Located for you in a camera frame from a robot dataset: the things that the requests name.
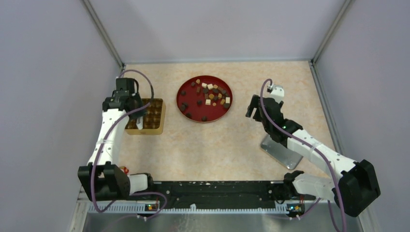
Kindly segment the steel serving tongs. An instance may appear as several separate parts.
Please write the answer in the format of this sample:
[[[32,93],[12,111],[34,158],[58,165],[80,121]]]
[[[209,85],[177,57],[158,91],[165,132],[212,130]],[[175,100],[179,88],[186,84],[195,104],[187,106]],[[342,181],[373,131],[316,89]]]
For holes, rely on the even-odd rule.
[[[136,120],[136,126],[138,130],[142,130],[144,128],[144,117],[138,117]]]

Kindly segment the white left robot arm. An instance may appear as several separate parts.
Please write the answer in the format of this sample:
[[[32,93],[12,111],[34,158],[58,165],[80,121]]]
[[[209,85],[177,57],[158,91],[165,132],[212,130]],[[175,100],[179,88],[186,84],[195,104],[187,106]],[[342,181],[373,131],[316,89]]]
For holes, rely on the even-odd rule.
[[[118,78],[116,89],[102,103],[102,124],[95,149],[87,165],[78,169],[81,185],[91,201],[126,200],[137,192],[144,200],[151,199],[155,187],[147,174],[128,175],[117,165],[123,133],[129,122],[143,128],[147,105],[132,78]]]

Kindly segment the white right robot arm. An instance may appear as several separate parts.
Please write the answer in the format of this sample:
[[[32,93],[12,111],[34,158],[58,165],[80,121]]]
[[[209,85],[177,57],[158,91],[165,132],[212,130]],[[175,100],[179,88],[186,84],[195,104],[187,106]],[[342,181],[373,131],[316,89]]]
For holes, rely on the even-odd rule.
[[[267,133],[262,146],[280,149],[286,155],[305,158],[327,174],[318,177],[294,170],[284,176],[283,192],[289,199],[301,194],[335,202],[345,214],[359,216],[380,195],[374,166],[367,160],[355,161],[313,138],[293,120],[284,118],[282,102],[253,95],[246,117],[262,123]]]

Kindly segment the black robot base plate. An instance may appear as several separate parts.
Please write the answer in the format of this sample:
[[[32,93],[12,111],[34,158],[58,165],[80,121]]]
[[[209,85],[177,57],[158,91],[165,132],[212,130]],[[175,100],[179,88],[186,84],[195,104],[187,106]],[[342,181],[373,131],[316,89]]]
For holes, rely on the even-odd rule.
[[[315,200],[300,195],[282,181],[156,181],[129,201],[166,203],[166,209],[273,209],[279,203]]]

